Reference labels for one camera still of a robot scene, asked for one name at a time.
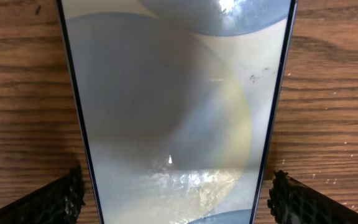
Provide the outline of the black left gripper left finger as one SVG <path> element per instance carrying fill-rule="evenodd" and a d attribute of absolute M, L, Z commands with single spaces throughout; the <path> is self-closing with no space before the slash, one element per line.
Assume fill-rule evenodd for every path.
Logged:
<path fill-rule="evenodd" d="M 0 208 L 0 224 L 75 224 L 85 196 L 80 166 Z"/>

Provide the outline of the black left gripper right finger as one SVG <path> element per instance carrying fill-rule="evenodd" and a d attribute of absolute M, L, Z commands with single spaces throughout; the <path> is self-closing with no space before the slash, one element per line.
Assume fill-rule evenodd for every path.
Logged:
<path fill-rule="evenodd" d="M 358 224 L 358 213 L 290 177 L 274 172 L 267 206 L 279 224 Z"/>

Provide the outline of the blue Samsung Galaxy smartphone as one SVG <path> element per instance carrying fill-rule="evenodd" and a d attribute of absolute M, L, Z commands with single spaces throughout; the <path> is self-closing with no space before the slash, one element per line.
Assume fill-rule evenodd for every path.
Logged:
<path fill-rule="evenodd" d="M 296 0 L 58 0 L 100 223 L 253 223 Z"/>

